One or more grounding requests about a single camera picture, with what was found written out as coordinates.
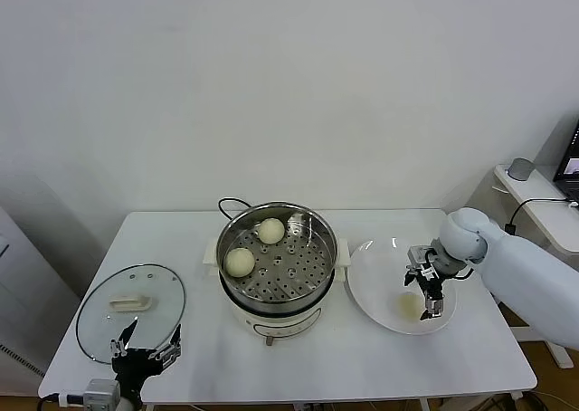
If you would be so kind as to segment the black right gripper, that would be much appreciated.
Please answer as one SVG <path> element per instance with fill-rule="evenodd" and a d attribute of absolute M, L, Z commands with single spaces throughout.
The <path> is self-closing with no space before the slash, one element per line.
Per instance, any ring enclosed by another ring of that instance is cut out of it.
<path fill-rule="evenodd" d="M 440 318 L 444 308 L 443 279 L 439 277 L 433 267 L 427 267 L 421 268 L 418 272 L 415 270 L 406 272 L 403 285 L 409 286 L 415 281 L 418 282 L 424 296 L 425 310 L 420 320 Z"/>

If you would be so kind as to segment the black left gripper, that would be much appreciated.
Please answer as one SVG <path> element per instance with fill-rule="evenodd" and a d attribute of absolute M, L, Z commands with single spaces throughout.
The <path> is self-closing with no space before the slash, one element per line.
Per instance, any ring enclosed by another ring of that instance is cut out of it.
<path fill-rule="evenodd" d="M 138 325 L 135 318 L 117 339 L 110 341 L 112 369 L 122 396 L 139 396 L 145 381 L 160 375 L 181 356 L 181 325 L 161 349 L 128 349 L 128 343 Z"/>

